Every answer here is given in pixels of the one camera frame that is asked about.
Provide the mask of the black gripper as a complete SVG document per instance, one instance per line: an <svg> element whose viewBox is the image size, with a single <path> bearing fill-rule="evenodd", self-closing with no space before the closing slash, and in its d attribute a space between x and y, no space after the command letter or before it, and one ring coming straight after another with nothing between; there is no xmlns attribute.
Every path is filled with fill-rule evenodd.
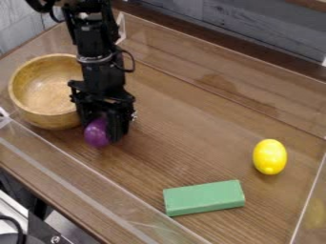
<svg viewBox="0 0 326 244"><path fill-rule="evenodd" d="M125 90L125 77L133 68L126 69L120 56L108 59L86 60L77 58L81 67L81 80L69 80L70 102L76 106L82 127L106 113L106 134L116 143L128 133L134 96Z"/></svg>

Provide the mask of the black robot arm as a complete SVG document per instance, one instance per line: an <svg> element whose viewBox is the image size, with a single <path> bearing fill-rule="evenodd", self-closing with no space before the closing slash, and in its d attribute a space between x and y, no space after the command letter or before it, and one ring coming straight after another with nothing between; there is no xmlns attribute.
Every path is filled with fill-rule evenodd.
<svg viewBox="0 0 326 244"><path fill-rule="evenodd" d="M120 26L110 0L24 0L38 13L62 12L81 80L68 81L69 101L74 104L81 125L89 128L100 120L108 142L121 140L134 118L134 96L124 89L125 75L134 71L122 57L128 51L117 45Z"/></svg>

